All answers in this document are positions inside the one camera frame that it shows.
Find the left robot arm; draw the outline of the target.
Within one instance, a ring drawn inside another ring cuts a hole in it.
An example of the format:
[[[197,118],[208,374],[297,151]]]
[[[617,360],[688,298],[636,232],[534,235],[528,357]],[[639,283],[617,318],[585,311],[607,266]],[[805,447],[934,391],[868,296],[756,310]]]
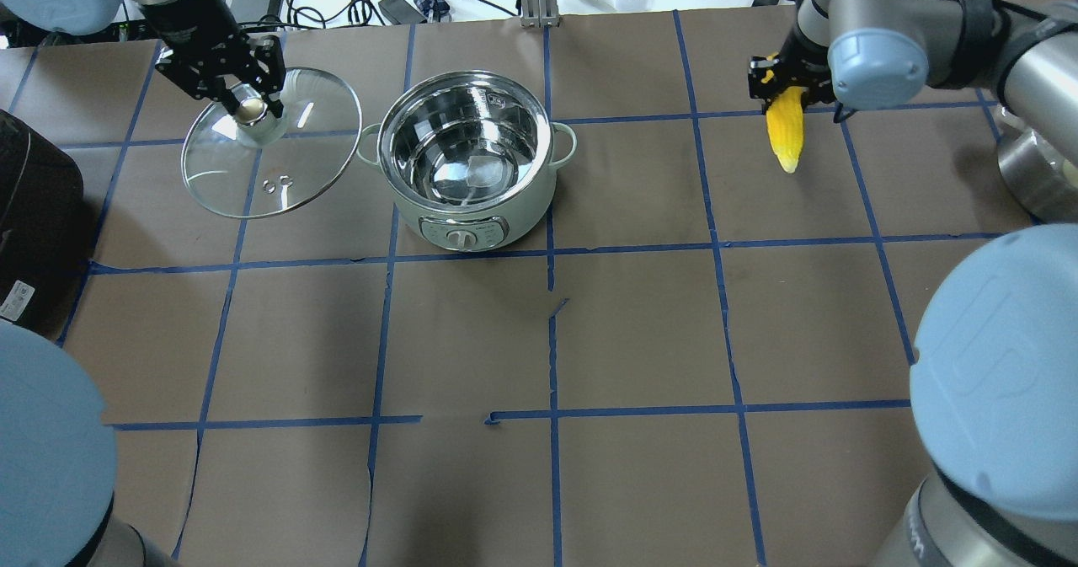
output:
[[[251,45],[224,0],[135,0],[167,49],[157,69],[238,124],[243,146],[286,130],[280,41]],[[3,0],[66,34],[102,30],[123,0]],[[3,321],[4,566],[170,566],[115,515],[118,444],[103,397],[63,348]]]

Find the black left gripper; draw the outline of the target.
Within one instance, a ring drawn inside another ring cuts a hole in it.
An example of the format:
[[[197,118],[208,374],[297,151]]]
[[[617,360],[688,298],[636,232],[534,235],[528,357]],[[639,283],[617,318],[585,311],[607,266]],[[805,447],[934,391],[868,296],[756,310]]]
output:
[[[164,49],[155,68],[193,99],[220,103],[229,115],[237,114],[240,102],[226,84],[227,77],[253,88],[273,117],[281,119],[286,65],[280,37],[227,34],[218,42],[180,41],[163,34]]]

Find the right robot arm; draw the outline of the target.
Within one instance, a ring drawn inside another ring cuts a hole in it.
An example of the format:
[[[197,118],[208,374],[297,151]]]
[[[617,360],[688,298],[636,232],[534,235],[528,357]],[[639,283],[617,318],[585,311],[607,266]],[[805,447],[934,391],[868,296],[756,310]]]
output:
[[[874,566],[1074,566],[1075,4],[802,0],[784,45],[754,56],[748,89],[792,172],[803,111],[906,103],[922,88],[989,88],[1014,129],[1001,179],[1036,226],[1001,234],[936,289],[914,337],[911,412],[931,471]]]

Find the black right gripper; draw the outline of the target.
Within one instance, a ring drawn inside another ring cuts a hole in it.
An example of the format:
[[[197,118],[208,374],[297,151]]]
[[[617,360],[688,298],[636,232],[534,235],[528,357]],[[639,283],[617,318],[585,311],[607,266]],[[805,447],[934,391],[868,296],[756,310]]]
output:
[[[748,65],[750,98],[765,113],[785,94],[793,94],[802,110],[816,103],[834,103],[830,68],[825,64],[788,59],[779,53],[752,56]]]

